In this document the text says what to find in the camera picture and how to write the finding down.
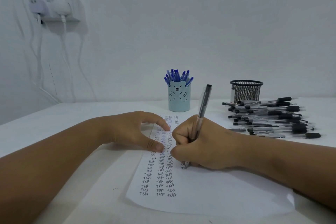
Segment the black metal rim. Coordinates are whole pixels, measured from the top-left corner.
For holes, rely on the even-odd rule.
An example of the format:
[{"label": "black metal rim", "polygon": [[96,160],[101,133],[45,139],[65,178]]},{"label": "black metal rim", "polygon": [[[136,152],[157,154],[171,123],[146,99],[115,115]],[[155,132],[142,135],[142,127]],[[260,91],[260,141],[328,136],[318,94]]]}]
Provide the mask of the black metal rim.
[{"label": "black metal rim", "polygon": [[[251,85],[251,84],[242,84],[239,82],[254,82],[255,84]],[[245,86],[245,87],[258,87],[258,86],[262,86],[264,85],[263,82],[260,81],[253,81],[253,80],[233,80],[230,82],[232,85],[236,85],[236,86]]]}]

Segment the person's left arm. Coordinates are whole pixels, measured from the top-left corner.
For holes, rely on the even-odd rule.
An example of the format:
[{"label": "person's left arm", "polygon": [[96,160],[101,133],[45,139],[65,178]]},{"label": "person's left arm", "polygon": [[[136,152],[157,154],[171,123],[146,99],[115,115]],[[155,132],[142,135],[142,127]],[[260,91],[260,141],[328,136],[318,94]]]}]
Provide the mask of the person's left arm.
[{"label": "person's left arm", "polygon": [[156,123],[170,130],[165,120],[153,113],[104,116],[0,158],[0,223],[31,223],[79,165],[104,143],[162,151],[161,143],[141,133],[142,123]]}]

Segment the person's right arm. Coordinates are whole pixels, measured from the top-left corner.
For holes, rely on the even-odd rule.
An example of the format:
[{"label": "person's right arm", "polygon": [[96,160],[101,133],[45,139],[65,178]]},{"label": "person's right arm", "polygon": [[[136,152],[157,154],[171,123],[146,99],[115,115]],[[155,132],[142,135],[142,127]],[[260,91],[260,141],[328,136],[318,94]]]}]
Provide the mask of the person's right arm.
[{"label": "person's right arm", "polygon": [[336,210],[336,148],[243,135],[206,118],[198,139],[187,144],[196,117],[172,133],[177,160],[211,169],[247,168]]}]

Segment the pen holder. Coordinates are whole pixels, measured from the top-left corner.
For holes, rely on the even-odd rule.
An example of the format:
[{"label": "pen holder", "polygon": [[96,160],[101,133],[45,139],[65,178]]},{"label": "pen holder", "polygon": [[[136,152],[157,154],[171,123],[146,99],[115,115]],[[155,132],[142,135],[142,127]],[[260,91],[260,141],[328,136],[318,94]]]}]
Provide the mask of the pen holder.
[{"label": "pen holder", "polygon": [[252,80],[234,80],[231,84],[231,103],[237,103],[240,100],[250,99],[259,100],[260,87],[264,84]]},{"label": "pen holder", "polygon": [[170,82],[170,87],[168,87],[168,108],[170,111],[186,112],[190,110],[191,85],[185,86],[185,81]]}]

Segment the power socket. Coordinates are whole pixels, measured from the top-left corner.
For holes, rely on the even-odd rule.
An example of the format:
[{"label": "power socket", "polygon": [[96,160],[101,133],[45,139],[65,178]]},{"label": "power socket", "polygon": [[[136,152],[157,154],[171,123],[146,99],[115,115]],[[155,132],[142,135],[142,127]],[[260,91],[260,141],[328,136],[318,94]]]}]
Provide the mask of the power socket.
[{"label": "power socket", "polygon": [[[61,21],[61,17],[55,11],[53,11],[54,0],[29,0],[29,9],[37,18],[37,14],[40,14],[41,20],[48,21]],[[81,6],[79,0],[66,0],[70,7],[71,13],[66,16],[66,21],[81,21]]]}]

